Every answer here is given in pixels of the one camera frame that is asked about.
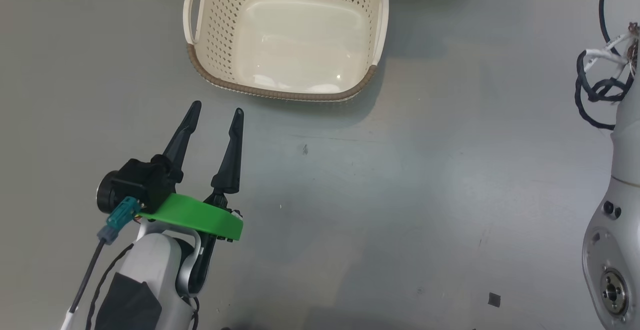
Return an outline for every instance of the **plastic basket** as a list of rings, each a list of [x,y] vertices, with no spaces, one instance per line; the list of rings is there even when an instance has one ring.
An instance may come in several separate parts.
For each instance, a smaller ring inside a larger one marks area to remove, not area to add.
[[[190,61],[231,91],[284,100],[340,102],[374,75],[389,0],[184,0]]]

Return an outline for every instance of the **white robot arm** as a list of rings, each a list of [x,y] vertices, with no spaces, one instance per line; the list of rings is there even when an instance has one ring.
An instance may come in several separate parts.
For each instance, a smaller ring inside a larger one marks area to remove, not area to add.
[[[104,245],[111,245],[130,221],[140,224],[137,239],[113,260],[93,294],[85,329],[91,330],[96,301],[107,273],[128,256],[114,275],[96,316],[97,330],[192,330],[198,326],[197,295],[207,279],[216,241],[240,239],[243,218],[227,207],[225,194],[240,190],[244,112],[236,109],[229,145],[213,193],[204,201],[176,193],[190,134],[195,131],[201,103],[194,102],[162,154],[151,161],[130,159],[108,173],[96,193],[98,209],[109,214],[98,232],[98,247],[80,289],[67,311],[62,330],[71,328],[78,303]],[[187,235],[193,245],[164,232]]]
[[[634,82],[638,73],[638,24],[631,24],[627,34],[611,40],[604,24],[604,0],[600,0],[599,17],[605,40],[605,49],[586,50],[578,58],[576,104],[580,115],[598,128],[613,130],[613,161],[608,190],[597,207],[584,235],[582,244],[582,269],[593,305],[607,330],[640,329],[640,81]],[[615,45],[631,40],[627,52],[619,54]],[[584,57],[590,57],[587,65]],[[603,58],[618,64],[616,76],[599,82],[591,88],[585,73],[594,59]],[[626,83],[618,81],[629,66]],[[622,93],[608,95],[612,87]],[[599,123],[581,104],[581,92],[585,90],[589,100],[596,102],[620,102],[615,125]]]

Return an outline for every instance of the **perforated basket wall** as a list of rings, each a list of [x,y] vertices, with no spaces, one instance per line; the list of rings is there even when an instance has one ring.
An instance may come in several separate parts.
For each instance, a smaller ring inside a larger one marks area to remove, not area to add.
[[[375,73],[377,61],[374,61],[374,57],[379,31],[380,0],[339,0],[361,7],[369,21],[368,55],[366,64],[363,64],[365,75],[361,82],[341,93],[291,93],[237,84],[232,69],[233,41],[236,21],[238,20],[240,9],[246,1],[201,0],[199,34],[196,35],[198,40],[195,43],[188,43],[187,50],[195,69],[204,79],[215,86],[270,98],[335,102],[352,98],[364,88]]]

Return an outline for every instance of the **small debris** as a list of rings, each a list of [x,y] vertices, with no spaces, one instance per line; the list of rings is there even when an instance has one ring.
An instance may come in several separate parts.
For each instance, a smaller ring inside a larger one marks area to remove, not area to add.
[[[492,305],[496,308],[500,307],[500,295],[489,292],[489,305]]]

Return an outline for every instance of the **wire bundle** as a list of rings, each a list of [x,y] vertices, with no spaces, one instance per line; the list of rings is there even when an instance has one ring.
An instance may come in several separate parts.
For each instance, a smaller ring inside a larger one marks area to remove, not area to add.
[[[598,17],[602,36],[604,37],[605,41],[607,41],[607,43],[603,49],[586,49],[580,55],[578,55],[576,64],[578,79],[576,79],[575,81],[574,99],[575,104],[578,107],[578,112],[584,120],[586,120],[596,128],[613,130],[615,128],[615,125],[598,122],[594,120],[594,118],[589,116],[589,114],[587,114],[581,97],[582,90],[587,93],[587,99],[592,103],[621,102],[622,99],[625,98],[625,96],[629,92],[629,89],[631,89],[631,86],[634,83],[634,78],[636,75],[640,27],[638,27],[637,22],[631,23],[629,24],[627,33],[621,34],[617,38],[611,40],[604,19],[604,0],[599,0]],[[622,56],[618,52],[618,50],[616,50],[616,46],[624,41],[630,41],[630,45],[627,48],[625,56]],[[586,73],[590,70],[590,68],[592,68],[592,66],[594,66],[598,59],[606,59],[617,64],[615,75],[609,79],[603,79],[596,82],[594,86],[590,86],[589,81],[587,80]],[[630,72],[626,79],[626,82],[622,82],[619,79],[624,73],[627,66],[630,67]],[[611,89],[613,89],[614,87],[620,89],[620,93],[617,93],[615,95],[608,95],[609,91],[611,91]]]

